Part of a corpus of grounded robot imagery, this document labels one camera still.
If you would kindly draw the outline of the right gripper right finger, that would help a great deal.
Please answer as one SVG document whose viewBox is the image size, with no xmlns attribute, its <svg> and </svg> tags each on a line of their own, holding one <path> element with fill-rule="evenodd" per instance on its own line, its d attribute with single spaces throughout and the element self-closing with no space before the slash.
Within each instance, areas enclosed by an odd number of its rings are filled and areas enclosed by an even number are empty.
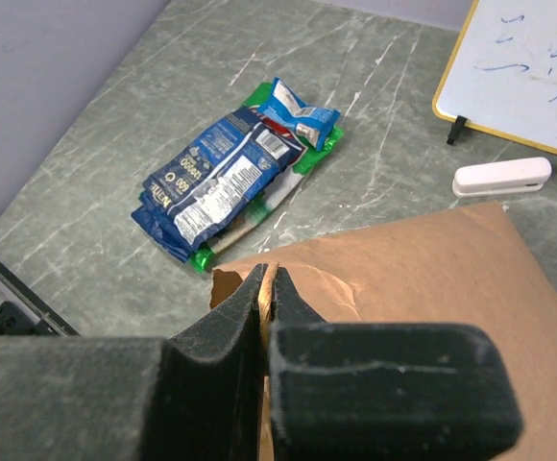
<svg viewBox="0 0 557 461">
<path fill-rule="evenodd" d="M 337 323 L 276 273 L 269 333 L 277 460 L 490 460 L 522 433 L 501 355 L 460 323 Z"/>
</svg>

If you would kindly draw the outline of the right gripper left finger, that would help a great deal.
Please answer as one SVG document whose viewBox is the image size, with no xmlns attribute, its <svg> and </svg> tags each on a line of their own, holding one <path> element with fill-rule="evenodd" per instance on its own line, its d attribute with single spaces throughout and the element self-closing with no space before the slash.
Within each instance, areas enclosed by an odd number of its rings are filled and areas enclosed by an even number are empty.
<svg viewBox="0 0 557 461">
<path fill-rule="evenodd" d="M 266 270 L 172 338 L 0 336 L 0 460 L 255 460 Z"/>
</svg>

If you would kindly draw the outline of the brown paper bag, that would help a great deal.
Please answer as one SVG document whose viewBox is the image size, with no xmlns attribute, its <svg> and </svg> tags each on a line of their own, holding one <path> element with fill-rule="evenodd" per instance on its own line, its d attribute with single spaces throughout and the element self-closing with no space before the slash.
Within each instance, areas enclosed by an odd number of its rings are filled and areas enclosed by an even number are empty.
<svg viewBox="0 0 557 461">
<path fill-rule="evenodd" d="M 496 202 L 351 230 L 223 264 L 210 301 L 258 263 L 286 268 L 334 322 L 460 322 L 486 331 L 525 419 L 510 460 L 557 460 L 557 292 Z"/>
</svg>

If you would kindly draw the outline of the green cassava chips bag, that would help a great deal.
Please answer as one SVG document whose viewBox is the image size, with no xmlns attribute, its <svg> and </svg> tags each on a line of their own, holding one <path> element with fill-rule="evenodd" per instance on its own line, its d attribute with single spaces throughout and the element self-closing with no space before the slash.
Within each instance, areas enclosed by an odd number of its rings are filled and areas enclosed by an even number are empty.
<svg viewBox="0 0 557 461">
<path fill-rule="evenodd" d="M 246 106 L 261 114 L 258 108 L 270 96 L 272 83 L 259 84 L 254 92 L 242 103 L 241 107 Z M 191 263 L 197 271 L 203 272 L 208 269 L 216 255 L 220 254 L 268 217 L 291 191 L 334 150 L 336 144 L 344 135 L 343 130 L 335 124 L 324 149 L 316 151 L 303 137 L 296 135 L 290 130 L 288 131 L 304 145 L 305 152 L 260 191 L 223 230 L 210 237 L 192 254 L 186 262 Z"/>
</svg>

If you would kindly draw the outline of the blue Kettle crisps bag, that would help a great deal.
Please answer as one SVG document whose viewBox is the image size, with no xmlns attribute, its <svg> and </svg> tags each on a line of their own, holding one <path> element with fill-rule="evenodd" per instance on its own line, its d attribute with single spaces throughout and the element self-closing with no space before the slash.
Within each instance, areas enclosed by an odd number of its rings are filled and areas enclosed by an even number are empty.
<svg viewBox="0 0 557 461">
<path fill-rule="evenodd" d="M 304 152 L 287 129 L 246 106 L 210 125 L 143 183 L 170 252 L 186 261 Z"/>
</svg>

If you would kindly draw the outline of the small blue biscuit packet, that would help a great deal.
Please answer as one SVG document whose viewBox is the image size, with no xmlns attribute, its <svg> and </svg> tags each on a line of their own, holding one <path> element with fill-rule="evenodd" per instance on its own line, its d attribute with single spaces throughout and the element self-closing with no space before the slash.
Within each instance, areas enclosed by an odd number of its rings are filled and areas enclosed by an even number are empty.
<svg viewBox="0 0 557 461">
<path fill-rule="evenodd" d="M 316 151 L 324 149 L 341 116 L 337 109 L 309 105 L 279 77 L 274 78 L 270 96 L 258 111 L 303 137 Z"/>
</svg>

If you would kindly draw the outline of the white whiteboard eraser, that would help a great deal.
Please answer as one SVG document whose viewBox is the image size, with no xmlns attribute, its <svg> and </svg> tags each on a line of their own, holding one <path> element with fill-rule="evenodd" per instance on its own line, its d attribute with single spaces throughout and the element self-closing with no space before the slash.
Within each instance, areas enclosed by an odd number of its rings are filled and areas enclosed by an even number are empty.
<svg viewBox="0 0 557 461">
<path fill-rule="evenodd" d="M 552 174 L 544 157 L 520 158 L 458 168 L 452 179 L 452 192 L 458 198 L 536 192 Z"/>
</svg>

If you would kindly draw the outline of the aluminium rail frame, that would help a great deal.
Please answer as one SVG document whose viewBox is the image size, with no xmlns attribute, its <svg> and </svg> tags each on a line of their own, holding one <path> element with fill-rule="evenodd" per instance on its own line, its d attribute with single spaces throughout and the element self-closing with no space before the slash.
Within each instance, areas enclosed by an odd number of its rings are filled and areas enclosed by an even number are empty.
<svg viewBox="0 0 557 461">
<path fill-rule="evenodd" d="M 0 261 L 0 335 L 78 334 L 76 329 Z"/>
</svg>

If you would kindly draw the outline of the small whiteboard yellow frame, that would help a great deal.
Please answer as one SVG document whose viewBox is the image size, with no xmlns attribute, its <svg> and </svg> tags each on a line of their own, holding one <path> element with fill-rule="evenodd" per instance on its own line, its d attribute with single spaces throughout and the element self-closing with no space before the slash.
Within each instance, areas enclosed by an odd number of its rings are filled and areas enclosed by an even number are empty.
<svg viewBox="0 0 557 461">
<path fill-rule="evenodd" d="M 465 130 L 557 156 L 557 1 L 474 1 L 432 100 Z"/>
</svg>

